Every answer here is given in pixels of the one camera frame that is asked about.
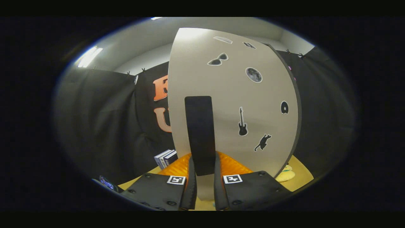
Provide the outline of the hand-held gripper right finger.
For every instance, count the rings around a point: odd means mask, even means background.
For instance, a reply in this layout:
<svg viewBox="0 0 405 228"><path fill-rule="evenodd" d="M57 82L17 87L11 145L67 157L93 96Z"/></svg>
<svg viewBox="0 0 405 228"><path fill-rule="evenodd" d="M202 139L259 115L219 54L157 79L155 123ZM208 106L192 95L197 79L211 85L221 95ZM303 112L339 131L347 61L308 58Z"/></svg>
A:
<svg viewBox="0 0 405 228"><path fill-rule="evenodd" d="M214 172L216 210L267 210L290 196L292 192L266 171L251 172L233 158L216 152Z"/></svg>

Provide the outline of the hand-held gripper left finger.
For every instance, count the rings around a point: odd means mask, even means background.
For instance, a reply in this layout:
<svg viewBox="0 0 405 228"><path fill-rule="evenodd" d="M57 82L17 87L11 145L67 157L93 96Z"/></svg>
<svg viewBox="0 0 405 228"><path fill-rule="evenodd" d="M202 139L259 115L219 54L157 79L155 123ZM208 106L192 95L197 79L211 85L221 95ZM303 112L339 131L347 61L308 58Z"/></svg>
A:
<svg viewBox="0 0 405 228"><path fill-rule="evenodd" d="M120 195L150 210L194 210L197 182L192 155L179 158L156 174L144 173Z"/></svg>

